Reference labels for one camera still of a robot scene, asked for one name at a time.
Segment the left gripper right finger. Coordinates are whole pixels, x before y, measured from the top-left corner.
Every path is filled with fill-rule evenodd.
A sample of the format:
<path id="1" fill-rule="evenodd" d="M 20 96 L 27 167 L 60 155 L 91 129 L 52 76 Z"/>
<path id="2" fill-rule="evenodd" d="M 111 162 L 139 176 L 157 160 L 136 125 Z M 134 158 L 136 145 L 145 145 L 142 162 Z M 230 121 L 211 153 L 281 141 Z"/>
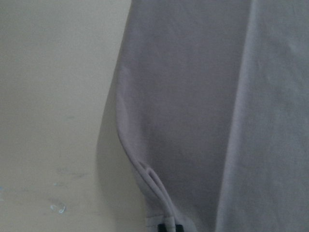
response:
<path id="1" fill-rule="evenodd" d="M 175 225 L 175 232 L 184 232 L 183 225 L 181 225 L 181 224 L 176 224 L 176 225 Z"/>

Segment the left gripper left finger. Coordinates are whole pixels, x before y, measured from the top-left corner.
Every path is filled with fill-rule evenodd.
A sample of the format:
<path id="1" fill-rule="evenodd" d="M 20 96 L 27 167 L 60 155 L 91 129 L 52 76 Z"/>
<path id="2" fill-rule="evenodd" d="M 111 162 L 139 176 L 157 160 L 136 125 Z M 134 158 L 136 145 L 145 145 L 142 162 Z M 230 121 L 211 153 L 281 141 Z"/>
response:
<path id="1" fill-rule="evenodd" d="M 165 224 L 158 224 L 157 231 L 158 232 L 167 232 L 167 228 L 166 228 Z"/>

